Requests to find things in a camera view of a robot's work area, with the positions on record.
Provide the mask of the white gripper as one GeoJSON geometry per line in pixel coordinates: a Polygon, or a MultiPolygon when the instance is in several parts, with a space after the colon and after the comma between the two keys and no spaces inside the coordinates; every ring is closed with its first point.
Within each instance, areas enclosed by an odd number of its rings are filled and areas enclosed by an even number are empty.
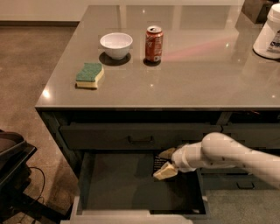
{"type": "Polygon", "coordinates": [[[174,147],[164,150],[158,154],[160,158],[171,159],[153,174],[157,180],[169,179],[180,172],[193,172],[201,168],[203,162],[201,160],[201,143],[192,143],[179,146],[177,149],[174,147]]]}

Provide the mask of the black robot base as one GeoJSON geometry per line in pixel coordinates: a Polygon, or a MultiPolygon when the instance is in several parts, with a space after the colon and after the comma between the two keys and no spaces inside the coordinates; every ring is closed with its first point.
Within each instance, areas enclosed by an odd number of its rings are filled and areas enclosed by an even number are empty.
{"type": "Polygon", "coordinates": [[[42,217],[59,224],[70,218],[71,207],[63,214],[40,203],[24,193],[31,183],[31,168],[26,164],[37,148],[16,132],[0,130],[0,221],[18,213],[36,221],[42,217]]]}

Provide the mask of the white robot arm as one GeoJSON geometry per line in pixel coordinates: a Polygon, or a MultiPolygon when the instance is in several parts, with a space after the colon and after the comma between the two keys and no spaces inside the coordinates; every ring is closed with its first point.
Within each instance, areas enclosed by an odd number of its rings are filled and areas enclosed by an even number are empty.
{"type": "Polygon", "coordinates": [[[198,143],[170,148],[158,156],[167,159],[167,162],[153,173],[157,180],[169,179],[179,172],[193,172],[199,168],[238,167],[280,188],[280,157],[250,149],[222,133],[209,133],[198,143]]]}

